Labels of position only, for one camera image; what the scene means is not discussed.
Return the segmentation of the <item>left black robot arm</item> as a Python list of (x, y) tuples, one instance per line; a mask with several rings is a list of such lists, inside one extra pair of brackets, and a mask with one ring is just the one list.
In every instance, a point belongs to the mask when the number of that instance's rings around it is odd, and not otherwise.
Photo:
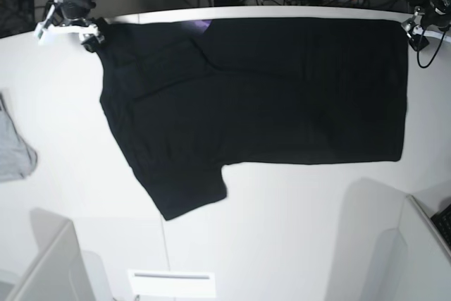
[(443, 34), (450, 29), (450, 0), (407, 0), (413, 15), (402, 23), (411, 48), (419, 52), (429, 45), (428, 38), (449, 38)]

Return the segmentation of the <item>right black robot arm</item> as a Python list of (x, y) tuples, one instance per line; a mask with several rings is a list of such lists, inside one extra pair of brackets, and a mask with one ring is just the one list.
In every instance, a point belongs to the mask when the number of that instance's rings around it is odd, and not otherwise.
[(35, 36), (43, 44), (57, 35), (77, 35), (81, 45), (94, 53), (104, 43), (99, 26), (89, 17), (95, 7), (94, 0), (50, 0)]

